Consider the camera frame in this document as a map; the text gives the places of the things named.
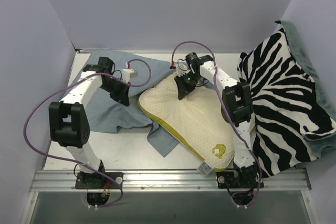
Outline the cream yellow-edged pillow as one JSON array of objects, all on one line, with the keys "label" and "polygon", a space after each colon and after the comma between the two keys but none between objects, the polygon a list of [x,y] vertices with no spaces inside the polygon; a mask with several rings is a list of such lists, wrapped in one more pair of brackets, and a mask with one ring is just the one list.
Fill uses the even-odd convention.
[{"label": "cream yellow-edged pillow", "polygon": [[246,148],[251,126],[241,123],[237,132],[225,122],[221,103],[215,90],[197,87],[183,99],[178,99],[175,75],[166,77],[144,91],[138,99],[140,109],[180,143],[201,159],[197,170],[207,176],[235,164],[247,168],[255,159]]}]

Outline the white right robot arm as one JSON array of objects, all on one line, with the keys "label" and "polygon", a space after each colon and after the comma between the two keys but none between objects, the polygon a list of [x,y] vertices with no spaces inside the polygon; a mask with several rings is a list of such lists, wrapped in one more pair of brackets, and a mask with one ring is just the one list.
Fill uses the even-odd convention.
[{"label": "white right robot arm", "polygon": [[213,84],[220,93],[219,100],[223,119],[233,123],[235,172],[225,177],[230,188],[256,187],[259,166],[252,152],[250,132],[253,128],[253,105],[250,87],[246,82],[239,82],[214,64],[210,55],[198,57],[192,52],[185,57],[186,68],[176,70],[174,78],[177,85],[178,99],[181,100],[195,90],[201,79]]}]

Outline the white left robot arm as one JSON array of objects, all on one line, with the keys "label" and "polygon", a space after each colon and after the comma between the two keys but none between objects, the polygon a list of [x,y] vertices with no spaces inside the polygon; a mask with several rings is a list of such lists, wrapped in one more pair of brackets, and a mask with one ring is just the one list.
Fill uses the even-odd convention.
[{"label": "white left robot arm", "polygon": [[114,79],[114,62],[108,57],[99,58],[97,64],[86,65],[79,76],[79,85],[73,87],[59,102],[49,105],[49,126],[52,141],[64,147],[80,162],[78,178],[94,188],[106,183],[104,165],[89,144],[90,126],[85,111],[96,91],[104,90],[110,98],[129,105],[129,81],[137,72],[127,66],[121,78]]}]

